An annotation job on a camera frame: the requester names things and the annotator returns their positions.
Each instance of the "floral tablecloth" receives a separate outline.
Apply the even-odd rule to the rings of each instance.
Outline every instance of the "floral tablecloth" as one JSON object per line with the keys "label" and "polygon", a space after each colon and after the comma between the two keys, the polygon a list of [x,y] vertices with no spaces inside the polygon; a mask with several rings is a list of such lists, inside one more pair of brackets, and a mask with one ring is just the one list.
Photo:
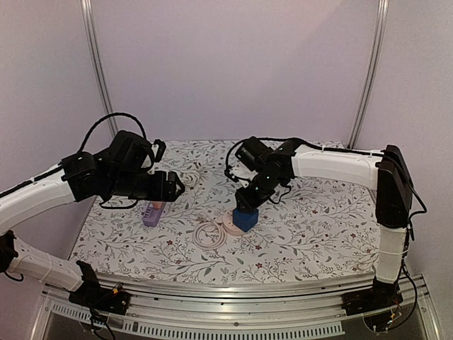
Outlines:
{"label": "floral tablecloth", "polygon": [[[279,205],[260,207],[260,220],[249,233],[228,235],[218,250],[198,249],[192,239],[194,229],[206,219],[220,222],[235,206],[238,184],[223,173],[224,157],[233,143],[167,142],[156,168],[177,172],[186,192],[177,202],[167,203],[159,226],[142,223],[148,202],[131,210],[104,210],[98,199],[71,258],[103,273],[219,285],[317,280],[372,271],[379,229],[368,190],[322,178],[292,180],[293,190]],[[130,201],[115,198],[109,203]],[[215,232],[204,235],[216,236]]]}

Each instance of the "table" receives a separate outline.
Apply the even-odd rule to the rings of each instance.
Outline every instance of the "table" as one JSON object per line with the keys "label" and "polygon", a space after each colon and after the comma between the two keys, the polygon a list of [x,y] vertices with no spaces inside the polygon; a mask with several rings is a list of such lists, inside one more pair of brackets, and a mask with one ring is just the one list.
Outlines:
{"label": "table", "polygon": [[[142,224],[148,202],[131,210],[104,210],[97,199],[71,259],[102,273],[214,285],[318,280],[373,270],[379,228],[369,191],[322,178],[296,178],[279,205],[260,207],[260,220],[249,233],[229,235],[215,251],[198,249],[192,241],[194,229],[207,216],[220,221],[235,206],[238,184],[224,176],[224,157],[233,144],[167,142],[156,169],[178,173],[186,192],[167,204],[159,226]],[[113,198],[109,203],[121,206],[130,201]]]}

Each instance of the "floral patterned surface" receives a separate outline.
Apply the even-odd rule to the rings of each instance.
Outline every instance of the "floral patterned surface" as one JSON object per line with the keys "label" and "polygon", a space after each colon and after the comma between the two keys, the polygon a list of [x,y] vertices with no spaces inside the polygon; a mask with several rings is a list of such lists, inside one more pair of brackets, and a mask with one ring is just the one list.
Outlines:
{"label": "floral patterned surface", "polygon": [[[232,145],[168,142],[156,168],[176,171],[186,192],[167,203],[159,226],[142,224],[148,202],[131,210],[104,210],[97,200],[71,258],[104,273],[219,285],[316,280],[372,270],[379,230],[367,189],[322,178],[292,180],[293,190],[279,205],[260,207],[260,220],[249,233],[228,235],[215,251],[198,249],[194,229],[207,220],[220,222],[235,206],[239,185],[223,174],[224,156]],[[110,203],[130,201],[115,198]],[[203,237],[215,239],[217,234]]]}

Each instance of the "leaf pattern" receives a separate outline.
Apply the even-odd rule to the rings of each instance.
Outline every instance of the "leaf pattern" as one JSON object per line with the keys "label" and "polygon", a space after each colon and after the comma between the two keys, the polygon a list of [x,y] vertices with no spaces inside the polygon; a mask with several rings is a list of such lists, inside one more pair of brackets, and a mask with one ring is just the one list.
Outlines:
{"label": "leaf pattern", "polygon": [[[167,203],[158,227],[142,223],[148,202],[131,210],[104,210],[98,199],[71,258],[104,273],[219,285],[317,280],[372,270],[379,229],[367,189],[322,178],[292,180],[293,190],[279,205],[260,207],[259,223],[250,232],[228,235],[218,250],[198,249],[192,241],[195,228],[208,219],[220,222],[235,205],[238,184],[224,176],[224,157],[233,143],[168,142],[156,168],[177,172],[186,192]],[[114,198],[109,203],[129,201]],[[217,235],[206,232],[203,237]]]}

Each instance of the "robotic arm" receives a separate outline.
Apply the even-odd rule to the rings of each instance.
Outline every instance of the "robotic arm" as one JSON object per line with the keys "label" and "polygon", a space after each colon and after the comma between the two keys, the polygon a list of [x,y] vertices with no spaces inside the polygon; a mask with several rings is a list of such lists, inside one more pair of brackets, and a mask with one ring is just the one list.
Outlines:
{"label": "robotic arm", "polygon": [[0,273],[20,273],[64,288],[70,300],[97,309],[124,314],[127,293],[105,298],[93,269],[81,261],[65,261],[32,248],[10,230],[18,223],[59,205],[100,196],[173,202],[185,190],[174,172],[148,174],[165,152],[165,144],[151,144],[132,132],[119,131],[111,145],[97,154],[77,152],[43,174],[0,193]]}
{"label": "robotic arm", "polygon": [[240,181],[234,214],[258,214],[279,184],[295,177],[321,177],[347,181],[377,191],[376,219],[380,224],[379,265],[371,290],[347,293],[343,307],[348,315],[369,312],[402,302],[398,289],[401,265],[408,250],[408,217],[412,205],[412,180],[398,147],[383,152],[324,148],[292,138],[277,149],[258,138],[245,140],[236,152],[242,166],[226,169]]}

